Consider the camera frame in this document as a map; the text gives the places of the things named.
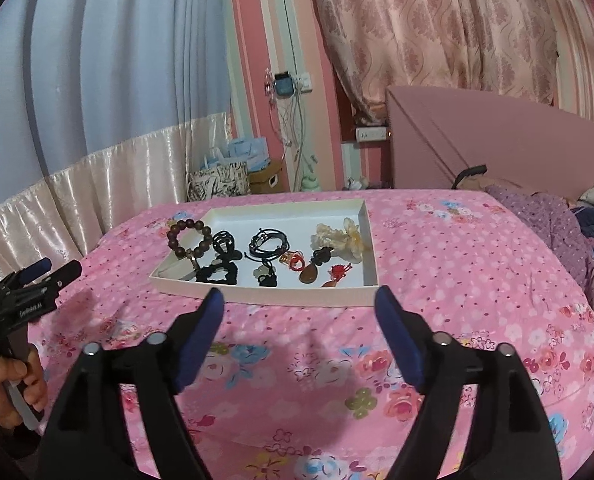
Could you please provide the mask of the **person's left hand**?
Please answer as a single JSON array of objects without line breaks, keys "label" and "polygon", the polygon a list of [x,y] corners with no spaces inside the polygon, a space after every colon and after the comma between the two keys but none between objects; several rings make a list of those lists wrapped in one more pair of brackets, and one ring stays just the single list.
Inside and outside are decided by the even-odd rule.
[{"label": "person's left hand", "polygon": [[9,399],[6,389],[6,385],[13,382],[26,385],[24,402],[35,411],[44,410],[48,400],[47,383],[39,352],[34,344],[30,344],[25,361],[0,358],[0,426],[6,430],[12,430],[22,423],[22,417]]}]

